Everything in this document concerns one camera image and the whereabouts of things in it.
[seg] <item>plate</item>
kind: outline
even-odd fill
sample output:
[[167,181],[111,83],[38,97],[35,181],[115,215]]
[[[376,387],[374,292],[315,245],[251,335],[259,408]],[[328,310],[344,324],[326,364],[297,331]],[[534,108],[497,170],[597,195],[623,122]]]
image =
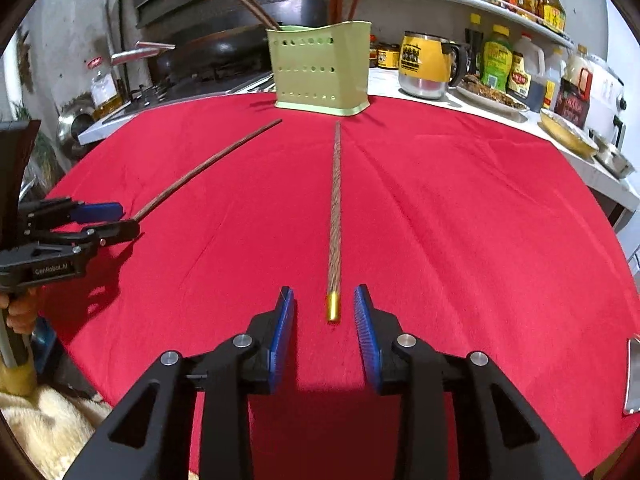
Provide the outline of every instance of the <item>plate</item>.
[[[492,112],[513,115],[513,114],[521,114],[524,112],[528,112],[530,109],[527,105],[524,105],[519,101],[518,102],[522,104],[522,106],[524,106],[522,110],[518,110],[517,108],[512,108],[510,106],[503,105],[502,103],[494,101],[493,99],[488,99],[486,97],[482,97],[481,95],[474,94],[473,92],[470,92],[466,88],[462,88],[462,86],[457,86],[456,90],[460,92],[465,98],[475,102],[476,104],[480,105],[482,108],[487,108],[488,110],[491,110]],[[512,101],[516,100],[516,99],[513,99],[511,96],[507,95],[507,97]]]
[[543,108],[540,110],[540,119],[543,130],[576,155],[588,160],[598,151],[598,145],[564,117]]

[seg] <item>yellow bowl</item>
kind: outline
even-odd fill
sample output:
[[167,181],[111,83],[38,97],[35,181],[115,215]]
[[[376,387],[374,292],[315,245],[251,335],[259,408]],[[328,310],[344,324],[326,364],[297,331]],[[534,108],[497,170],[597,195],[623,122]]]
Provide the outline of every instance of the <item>yellow bowl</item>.
[[598,151],[598,145],[565,118],[548,110],[540,110],[541,126],[554,140],[582,158],[590,158]]

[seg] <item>green utensil holder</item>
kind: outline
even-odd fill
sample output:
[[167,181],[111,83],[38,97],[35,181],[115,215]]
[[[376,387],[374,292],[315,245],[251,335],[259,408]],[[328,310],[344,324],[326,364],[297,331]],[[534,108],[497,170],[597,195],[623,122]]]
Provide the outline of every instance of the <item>green utensil holder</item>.
[[278,108],[351,116],[369,106],[369,22],[268,30]]

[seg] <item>gold chopstick tip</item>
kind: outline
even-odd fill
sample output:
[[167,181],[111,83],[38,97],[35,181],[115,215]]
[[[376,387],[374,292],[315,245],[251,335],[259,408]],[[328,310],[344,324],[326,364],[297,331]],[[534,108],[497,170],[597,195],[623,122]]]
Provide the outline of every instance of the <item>gold chopstick tip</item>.
[[326,296],[326,320],[340,323],[340,292],[330,292]]

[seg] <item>hand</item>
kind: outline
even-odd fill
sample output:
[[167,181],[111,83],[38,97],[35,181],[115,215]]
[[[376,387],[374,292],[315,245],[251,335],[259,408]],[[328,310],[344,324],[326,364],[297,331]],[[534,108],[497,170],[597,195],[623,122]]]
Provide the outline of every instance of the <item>hand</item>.
[[39,309],[38,291],[31,288],[25,295],[9,302],[9,297],[0,292],[0,308],[8,308],[7,326],[18,334],[31,334],[36,327]]

